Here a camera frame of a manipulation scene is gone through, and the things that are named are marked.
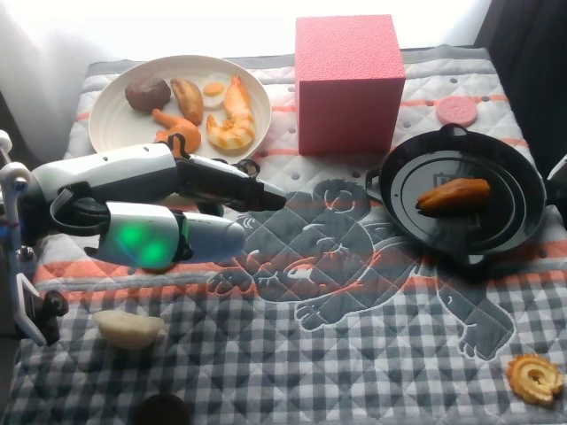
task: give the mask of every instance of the robotic hand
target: robotic hand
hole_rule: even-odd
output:
[[[30,173],[12,163],[7,134],[0,134],[0,185],[4,224],[10,229],[8,263],[17,328],[37,344],[58,340],[55,316],[66,313],[65,299],[50,291],[44,300],[19,272],[19,248],[58,231],[100,235],[94,259],[129,267],[163,269],[177,262],[221,261],[239,253],[244,229],[220,217],[220,205],[239,211],[276,211],[285,194],[256,179],[251,160],[230,166],[189,155],[174,158],[161,143],[61,160]],[[196,201],[201,214],[153,203],[177,193]]]

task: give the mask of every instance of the quilted fabric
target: quilted fabric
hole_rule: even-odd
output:
[[[531,159],[486,58],[406,64],[397,145],[439,128],[434,105],[470,97],[470,129]],[[89,259],[89,238],[43,242],[35,283],[70,303],[52,347],[22,341],[3,423],[126,424],[149,396],[174,393],[194,423],[552,424],[548,408],[517,398],[513,356],[537,352],[565,371],[567,233],[549,207],[530,243],[472,276],[436,263],[371,204],[362,176],[379,158],[297,154],[292,66],[255,66],[274,110],[255,156],[288,192],[280,212],[227,217],[246,229],[241,255],[223,264],[149,274]],[[84,84],[67,156],[92,148],[94,100],[115,73]],[[94,312],[116,308],[166,322],[143,352],[114,350]]]

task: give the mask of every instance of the pink box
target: pink box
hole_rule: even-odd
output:
[[[405,80],[391,16],[298,18],[299,153],[388,151]]]

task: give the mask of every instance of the pink disc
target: pink disc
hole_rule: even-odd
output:
[[[467,97],[446,97],[437,104],[437,119],[443,125],[468,127],[477,120],[477,105]]]

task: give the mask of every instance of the glowing green light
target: glowing green light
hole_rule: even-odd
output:
[[[167,246],[162,242],[148,243],[140,252],[140,259],[149,265],[163,261],[166,256]]]
[[[136,246],[140,244],[146,237],[146,231],[143,226],[129,224],[120,229],[119,239],[127,246]]]

